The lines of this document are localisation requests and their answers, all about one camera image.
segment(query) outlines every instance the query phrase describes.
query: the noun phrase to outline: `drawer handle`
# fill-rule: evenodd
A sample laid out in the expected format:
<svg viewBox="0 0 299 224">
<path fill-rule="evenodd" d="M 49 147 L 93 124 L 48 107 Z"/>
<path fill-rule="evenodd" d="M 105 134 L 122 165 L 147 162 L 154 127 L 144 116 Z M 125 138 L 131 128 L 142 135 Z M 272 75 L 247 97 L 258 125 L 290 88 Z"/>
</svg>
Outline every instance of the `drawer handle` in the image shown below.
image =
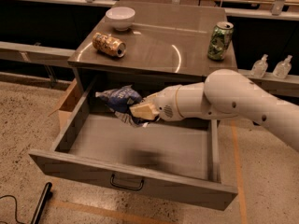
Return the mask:
<svg viewBox="0 0 299 224">
<path fill-rule="evenodd" d="M 143 188 L 143 184 L 144 184 L 144 180 L 142 179 L 139 187 L 135 188 L 135 187 L 129 187 L 129 186 L 125 186 L 125 185 L 121 185 L 121 184 L 117 184 L 114 182 L 114 177 L 115 175 L 112 175 L 110 178 L 110 184 L 115 187 L 115 188 L 120 188 L 120 189 L 128 189 L 128 190 L 142 190 Z"/>
</svg>

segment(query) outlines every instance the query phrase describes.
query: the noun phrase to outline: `floor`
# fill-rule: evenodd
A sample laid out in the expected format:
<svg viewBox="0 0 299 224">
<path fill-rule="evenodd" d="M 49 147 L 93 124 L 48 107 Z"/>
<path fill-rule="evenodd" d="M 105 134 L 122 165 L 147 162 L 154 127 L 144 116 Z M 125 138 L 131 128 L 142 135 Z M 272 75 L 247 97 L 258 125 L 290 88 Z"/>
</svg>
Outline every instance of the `floor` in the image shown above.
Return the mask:
<svg viewBox="0 0 299 224">
<path fill-rule="evenodd" d="M 14 195 L 18 220 L 30 223 L 42 190 L 52 183 L 40 223 L 198 224 L 298 223 L 298 153 L 247 119 L 219 126 L 221 179 L 238 188 L 225 211 L 159 200 L 45 176 L 28 150 L 48 150 L 58 135 L 53 108 L 67 84 L 0 75 L 0 196 Z M 0 199 L 0 223 L 16 223 L 15 203 Z"/>
</svg>

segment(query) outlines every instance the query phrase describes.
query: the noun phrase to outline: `white robotic arm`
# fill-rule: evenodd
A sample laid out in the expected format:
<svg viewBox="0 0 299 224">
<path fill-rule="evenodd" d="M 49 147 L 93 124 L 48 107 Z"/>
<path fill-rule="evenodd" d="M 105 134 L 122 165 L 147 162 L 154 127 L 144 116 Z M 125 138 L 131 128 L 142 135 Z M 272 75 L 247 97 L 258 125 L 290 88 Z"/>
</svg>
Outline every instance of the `white robotic arm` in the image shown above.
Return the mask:
<svg viewBox="0 0 299 224">
<path fill-rule="evenodd" d="M 130 107 L 133 116 L 166 121 L 225 119 L 240 115 L 299 152 L 299 106 L 278 99 L 232 70 L 218 70 L 205 83 L 167 87 Z"/>
</svg>

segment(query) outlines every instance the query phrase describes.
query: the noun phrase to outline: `clear plastic bottle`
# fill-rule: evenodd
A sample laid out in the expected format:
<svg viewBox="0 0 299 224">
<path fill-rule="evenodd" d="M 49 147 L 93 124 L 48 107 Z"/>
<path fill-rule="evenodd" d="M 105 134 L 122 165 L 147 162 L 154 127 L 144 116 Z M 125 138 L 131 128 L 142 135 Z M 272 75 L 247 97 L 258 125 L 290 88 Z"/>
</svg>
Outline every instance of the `clear plastic bottle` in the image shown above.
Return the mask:
<svg viewBox="0 0 299 224">
<path fill-rule="evenodd" d="M 292 65 L 290 63 L 292 56 L 289 55 L 284 61 L 281 61 L 277 64 L 277 66 L 275 67 L 274 71 L 273 71 L 273 76 L 276 78 L 285 78 L 291 68 Z"/>
<path fill-rule="evenodd" d="M 267 57 L 268 55 L 265 54 L 261 60 L 255 62 L 250 72 L 252 76 L 257 78 L 262 78 L 264 76 L 264 73 L 268 68 Z"/>
</svg>

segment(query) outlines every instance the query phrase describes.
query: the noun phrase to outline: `soda can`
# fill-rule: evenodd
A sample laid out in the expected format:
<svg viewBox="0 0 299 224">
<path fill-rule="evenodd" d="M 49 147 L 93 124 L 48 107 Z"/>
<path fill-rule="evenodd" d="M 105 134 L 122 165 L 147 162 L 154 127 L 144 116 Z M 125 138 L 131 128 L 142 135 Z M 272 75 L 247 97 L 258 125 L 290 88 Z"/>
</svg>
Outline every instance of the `soda can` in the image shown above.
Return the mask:
<svg viewBox="0 0 299 224">
<path fill-rule="evenodd" d="M 224 59 L 233 31 L 234 26 L 228 21 L 220 21 L 216 24 L 207 51 L 208 58 L 215 61 Z"/>
<path fill-rule="evenodd" d="M 93 36 L 93 47 L 114 57 L 122 57 L 126 49 L 125 44 L 118 38 L 101 33 Z"/>
</svg>

